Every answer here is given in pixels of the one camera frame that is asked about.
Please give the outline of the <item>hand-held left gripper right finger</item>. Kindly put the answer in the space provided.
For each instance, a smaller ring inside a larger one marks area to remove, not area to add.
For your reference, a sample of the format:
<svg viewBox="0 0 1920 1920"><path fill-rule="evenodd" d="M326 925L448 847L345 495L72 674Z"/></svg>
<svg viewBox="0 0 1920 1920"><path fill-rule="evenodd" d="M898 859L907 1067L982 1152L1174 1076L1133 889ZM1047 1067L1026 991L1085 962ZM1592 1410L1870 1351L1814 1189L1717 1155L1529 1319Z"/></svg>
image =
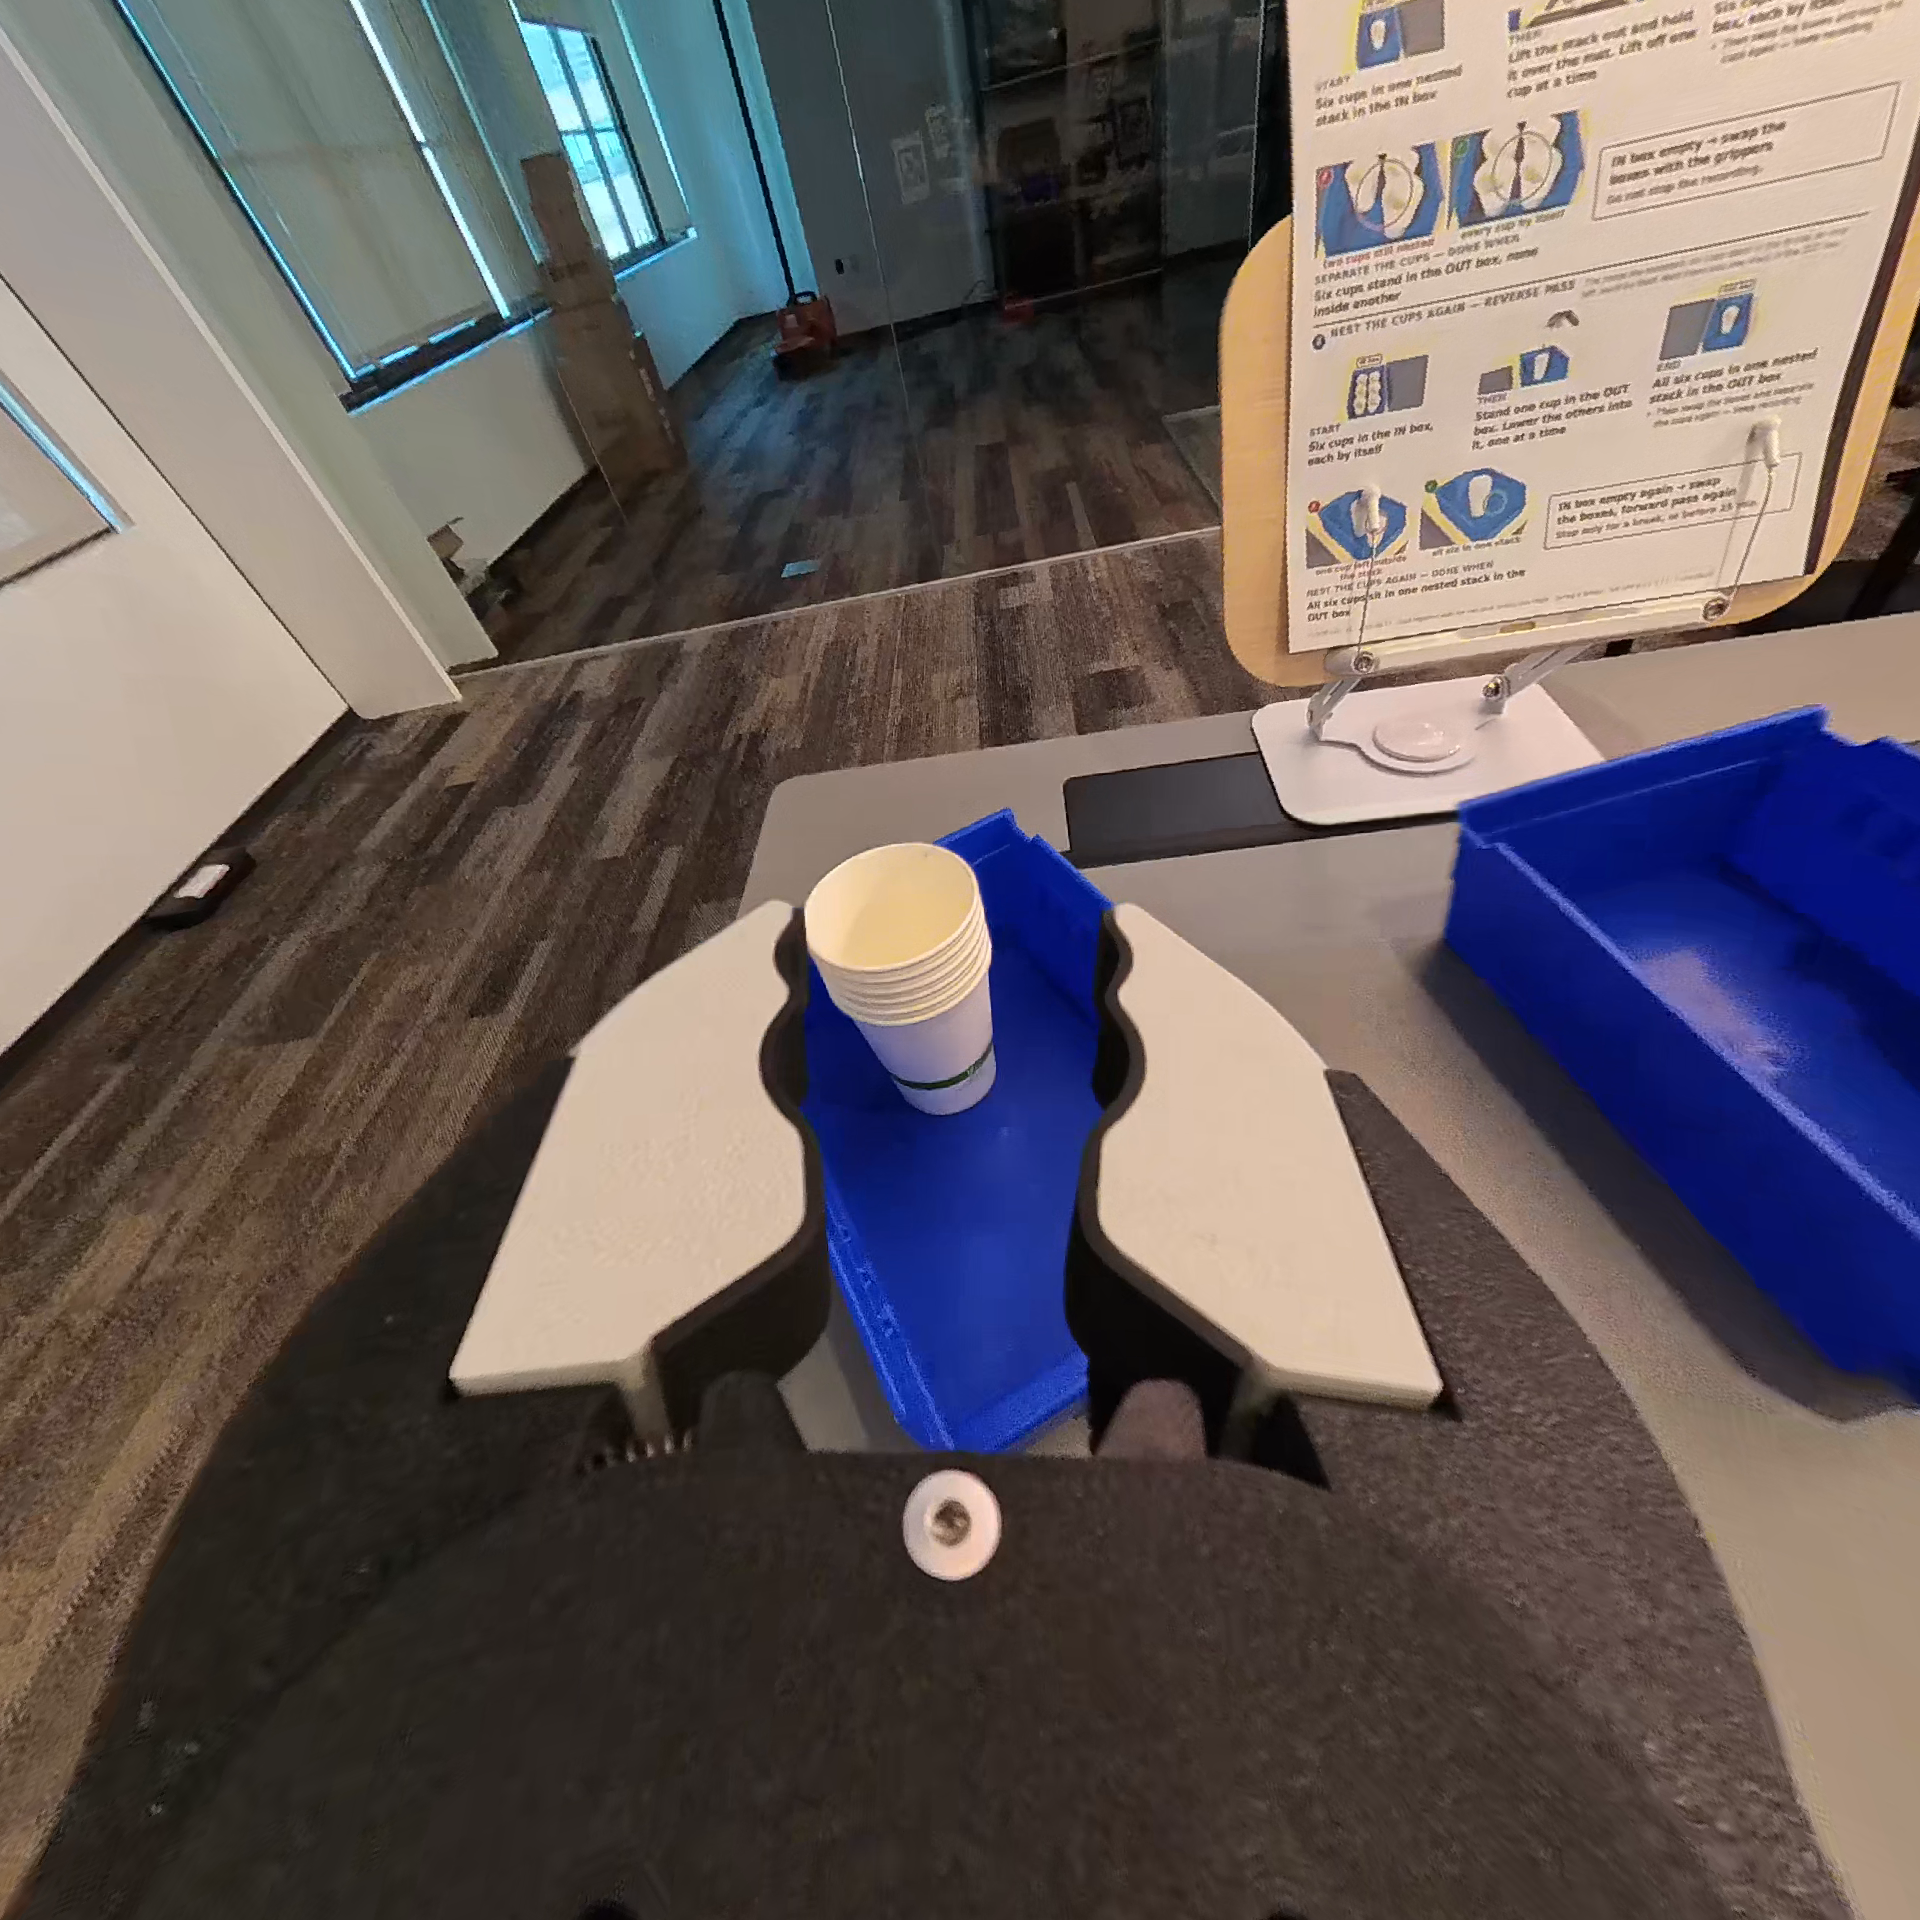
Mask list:
<svg viewBox="0 0 1920 1920"><path fill-rule="evenodd" d="M1442 1369L1299 1032L1136 903L1101 921L1095 1013L1064 1257L1095 1437L1151 1380L1193 1394L1223 1456L1281 1456L1295 1402L1440 1410Z"/></svg>

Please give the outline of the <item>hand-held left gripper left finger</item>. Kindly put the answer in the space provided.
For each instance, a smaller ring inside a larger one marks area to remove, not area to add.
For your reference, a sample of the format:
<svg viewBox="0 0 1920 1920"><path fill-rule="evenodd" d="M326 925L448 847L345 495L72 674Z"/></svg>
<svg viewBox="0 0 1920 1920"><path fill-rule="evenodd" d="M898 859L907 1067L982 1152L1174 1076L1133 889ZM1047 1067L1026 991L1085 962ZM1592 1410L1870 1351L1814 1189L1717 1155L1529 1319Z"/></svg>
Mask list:
<svg viewBox="0 0 1920 1920"><path fill-rule="evenodd" d="M651 1444L721 1376L784 1380L832 1311L801 1115L809 960L775 901L655 972L570 1052L449 1360L464 1400L610 1385Z"/></svg>

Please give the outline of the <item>blue plastic bin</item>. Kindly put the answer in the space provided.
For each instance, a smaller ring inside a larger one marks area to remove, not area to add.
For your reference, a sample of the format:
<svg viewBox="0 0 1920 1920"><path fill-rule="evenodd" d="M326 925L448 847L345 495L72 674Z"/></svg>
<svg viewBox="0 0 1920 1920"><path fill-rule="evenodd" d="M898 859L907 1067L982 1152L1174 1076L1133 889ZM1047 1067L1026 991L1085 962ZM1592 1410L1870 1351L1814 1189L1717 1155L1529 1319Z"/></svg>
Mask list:
<svg viewBox="0 0 1920 1920"><path fill-rule="evenodd" d="M947 832L992 935L995 1080L952 1117L910 1111L824 985L807 995L803 1117L823 1151L830 1261L898 1427L995 1455L1087 1391L1064 1323L1110 901L1009 810Z"/></svg>
<svg viewBox="0 0 1920 1920"><path fill-rule="evenodd" d="M1914 1402L1914 747L1783 711L1456 824L1450 954L1823 1363Z"/></svg>

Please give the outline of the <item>stack of nested white cups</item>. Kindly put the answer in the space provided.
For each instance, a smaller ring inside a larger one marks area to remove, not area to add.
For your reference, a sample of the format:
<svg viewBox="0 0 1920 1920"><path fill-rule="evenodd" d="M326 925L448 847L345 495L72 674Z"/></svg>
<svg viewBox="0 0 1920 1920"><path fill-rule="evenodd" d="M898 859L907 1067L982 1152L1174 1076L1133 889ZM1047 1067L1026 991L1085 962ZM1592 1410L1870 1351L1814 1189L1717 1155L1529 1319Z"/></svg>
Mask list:
<svg viewBox="0 0 1920 1920"><path fill-rule="evenodd" d="M992 935L976 872L958 852L856 852L810 887L801 914L832 1004L910 1108L945 1117L992 1093Z"/></svg>

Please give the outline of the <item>white board stand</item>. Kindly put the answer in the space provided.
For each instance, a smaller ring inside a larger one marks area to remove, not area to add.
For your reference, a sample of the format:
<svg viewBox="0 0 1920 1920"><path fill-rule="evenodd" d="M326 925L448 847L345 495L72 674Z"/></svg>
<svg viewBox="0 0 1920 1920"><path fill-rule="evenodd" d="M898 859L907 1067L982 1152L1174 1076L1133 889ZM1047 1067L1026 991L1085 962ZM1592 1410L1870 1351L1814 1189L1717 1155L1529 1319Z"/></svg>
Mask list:
<svg viewBox="0 0 1920 1920"><path fill-rule="evenodd" d="M1542 692L1553 669L1597 647L1586 633L1536 647L1491 632L1358 641L1325 653L1327 679L1306 699L1255 711L1255 751L1293 824L1446 818L1600 761Z"/></svg>

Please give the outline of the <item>small black floor device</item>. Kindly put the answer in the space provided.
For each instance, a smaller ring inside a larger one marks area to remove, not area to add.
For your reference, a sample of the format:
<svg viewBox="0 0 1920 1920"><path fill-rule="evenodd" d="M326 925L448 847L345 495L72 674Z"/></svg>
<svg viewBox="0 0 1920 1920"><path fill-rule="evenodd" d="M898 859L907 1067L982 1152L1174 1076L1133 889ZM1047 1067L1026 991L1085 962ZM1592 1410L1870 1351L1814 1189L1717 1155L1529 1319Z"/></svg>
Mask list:
<svg viewBox="0 0 1920 1920"><path fill-rule="evenodd" d="M245 848L214 848L145 909L141 923L161 931L205 923L254 872Z"/></svg>

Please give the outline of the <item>stacked cardboard boxes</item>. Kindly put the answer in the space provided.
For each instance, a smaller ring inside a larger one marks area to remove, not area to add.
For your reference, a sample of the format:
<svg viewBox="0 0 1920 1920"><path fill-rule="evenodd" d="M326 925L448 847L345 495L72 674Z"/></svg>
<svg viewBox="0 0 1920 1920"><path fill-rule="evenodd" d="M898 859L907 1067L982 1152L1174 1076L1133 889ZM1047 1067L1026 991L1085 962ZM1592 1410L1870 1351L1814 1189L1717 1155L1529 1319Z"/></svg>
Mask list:
<svg viewBox="0 0 1920 1920"><path fill-rule="evenodd" d="M627 506L658 475L686 467L682 435L566 159L533 154L518 168L542 233L559 388L608 490Z"/></svg>

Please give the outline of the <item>wooden instruction board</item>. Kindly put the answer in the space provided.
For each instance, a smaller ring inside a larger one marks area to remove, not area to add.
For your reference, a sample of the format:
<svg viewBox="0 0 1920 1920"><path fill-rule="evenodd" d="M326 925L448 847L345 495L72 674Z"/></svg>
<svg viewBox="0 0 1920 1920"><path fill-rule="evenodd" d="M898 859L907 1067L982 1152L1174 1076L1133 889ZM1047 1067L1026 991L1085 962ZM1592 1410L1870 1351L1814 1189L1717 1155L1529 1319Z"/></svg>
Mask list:
<svg viewBox="0 0 1920 1920"><path fill-rule="evenodd" d="M1219 315L1223 617L1312 688L1775 611L1914 317L1917 7L1280 5Z"/></svg>

